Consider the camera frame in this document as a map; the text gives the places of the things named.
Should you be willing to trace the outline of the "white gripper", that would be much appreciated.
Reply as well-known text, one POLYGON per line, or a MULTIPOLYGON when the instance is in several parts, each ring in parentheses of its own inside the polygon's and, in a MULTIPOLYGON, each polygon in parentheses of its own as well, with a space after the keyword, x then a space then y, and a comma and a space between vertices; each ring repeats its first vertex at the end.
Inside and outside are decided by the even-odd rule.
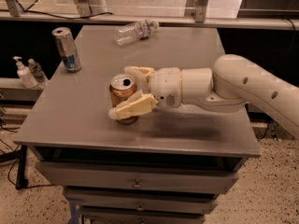
POLYGON ((124 72, 135 78, 139 91, 111 108, 108 112, 111 119, 145 115, 157 105, 161 108, 177 108, 181 105, 180 69, 172 67, 155 71, 151 67, 126 66, 124 72))

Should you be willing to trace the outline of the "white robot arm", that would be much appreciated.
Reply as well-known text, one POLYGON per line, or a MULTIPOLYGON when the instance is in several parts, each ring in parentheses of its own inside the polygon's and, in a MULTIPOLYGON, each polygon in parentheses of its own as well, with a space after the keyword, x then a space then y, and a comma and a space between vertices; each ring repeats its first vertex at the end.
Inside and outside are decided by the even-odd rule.
POLYGON ((142 116, 157 106, 197 105, 208 111, 235 112, 250 103, 299 138, 299 88, 242 56, 222 55, 210 68, 127 66, 111 85, 124 89, 126 79, 140 90, 111 108, 111 119, 142 116))

